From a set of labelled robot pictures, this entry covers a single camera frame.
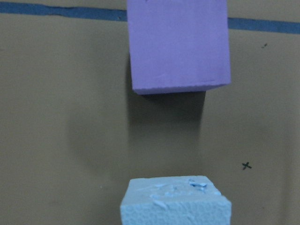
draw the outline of purple block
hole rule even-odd
[[[230,83],[226,0],[127,0],[127,17],[136,93]]]

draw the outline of blue tape strip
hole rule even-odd
[[[72,18],[127,21],[126,10],[90,7],[52,7],[41,4],[0,2],[0,13],[26,15],[61,15]],[[300,23],[228,18],[228,28],[276,33],[300,34]]]
[[[228,18],[228,28],[235,30],[255,30],[287,34],[300,34],[300,23],[298,22]]]
[[[89,7],[52,7],[41,4],[0,2],[0,13],[26,15],[61,15],[72,18],[127,21],[125,10]]]

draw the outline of purple cube's bottom edge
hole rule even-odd
[[[181,87],[159,87],[151,89],[139,89],[133,87],[133,91],[139,95],[153,95],[153,94],[167,94],[167,93],[177,93],[177,92],[198,92],[198,91],[207,91],[213,88],[218,88],[228,83],[219,84],[219,85],[203,85],[203,86],[181,86]]]

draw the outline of block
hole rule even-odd
[[[230,83],[226,0],[127,0],[127,20],[136,93]]]
[[[230,225],[231,202],[205,176],[138,178],[120,213],[123,225]]]

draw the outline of light blue block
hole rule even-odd
[[[205,176],[138,178],[120,212],[123,225],[230,225],[231,202]]]

